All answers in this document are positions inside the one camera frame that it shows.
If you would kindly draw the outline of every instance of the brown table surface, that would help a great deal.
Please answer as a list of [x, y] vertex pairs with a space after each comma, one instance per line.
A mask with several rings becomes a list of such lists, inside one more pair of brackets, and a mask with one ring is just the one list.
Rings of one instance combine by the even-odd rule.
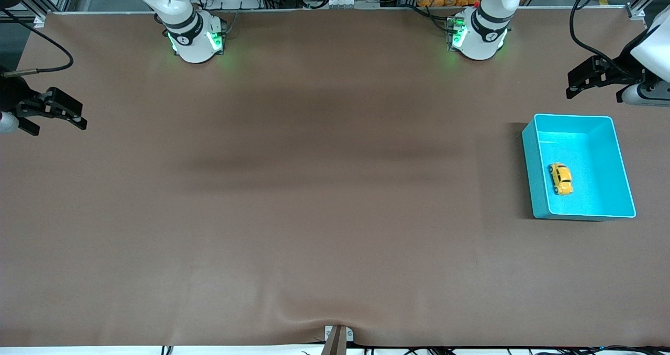
[[[567, 15], [473, 62], [410, 11], [242, 14], [199, 65], [151, 16], [50, 16], [75, 65], [27, 80], [89, 129], [0, 139], [0, 343], [670, 345], [670, 110], [566, 100]], [[612, 56], [642, 29], [577, 19]], [[31, 36], [21, 67], [60, 62]], [[613, 117], [636, 219], [532, 219], [538, 112]]]

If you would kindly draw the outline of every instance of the gray floor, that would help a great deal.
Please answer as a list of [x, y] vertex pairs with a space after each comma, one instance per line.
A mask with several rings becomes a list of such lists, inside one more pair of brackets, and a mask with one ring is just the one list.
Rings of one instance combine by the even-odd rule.
[[[608, 0], [610, 5], [626, 4], [633, 0]], [[571, 6], [574, 0], [533, 0], [532, 6]], [[598, 0], [591, 0], [598, 5]], [[670, 4], [670, 0], [656, 0], [647, 7], [647, 20], [653, 19], [661, 9]], [[81, 0], [77, 8], [100, 12], [147, 11], [148, 6], [141, 0]], [[28, 32], [16, 24], [0, 24], [0, 63], [15, 68], [26, 45]]]

